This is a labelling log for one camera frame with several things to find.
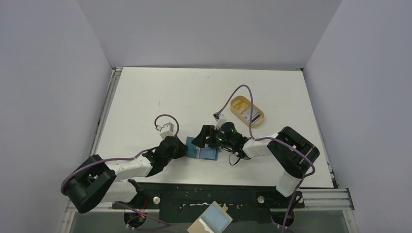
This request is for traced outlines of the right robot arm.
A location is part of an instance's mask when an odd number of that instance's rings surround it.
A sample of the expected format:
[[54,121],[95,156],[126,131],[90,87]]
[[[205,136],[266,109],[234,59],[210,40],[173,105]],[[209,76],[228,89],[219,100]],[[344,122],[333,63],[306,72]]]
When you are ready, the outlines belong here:
[[191,144],[223,149],[244,160],[273,156],[284,170],[275,188],[285,197],[291,196],[307,176],[315,173],[314,162],[320,155],[315,145],[289,126],[272,136],[253,139],[239,133],[233,122],[220,127],[203,125]]

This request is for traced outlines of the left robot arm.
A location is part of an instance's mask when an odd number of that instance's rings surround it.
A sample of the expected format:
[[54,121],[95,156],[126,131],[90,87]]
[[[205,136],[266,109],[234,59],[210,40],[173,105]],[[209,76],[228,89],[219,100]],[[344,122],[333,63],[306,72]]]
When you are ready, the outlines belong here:
[[104,202],[129,203],[138,194],[134,178],[154,176],[187,152],[188,147],[179,138],[167,136],[157,147],[134,157],[103,159],[95,154],[64,179],[60,191],[79,213],[87,213]]

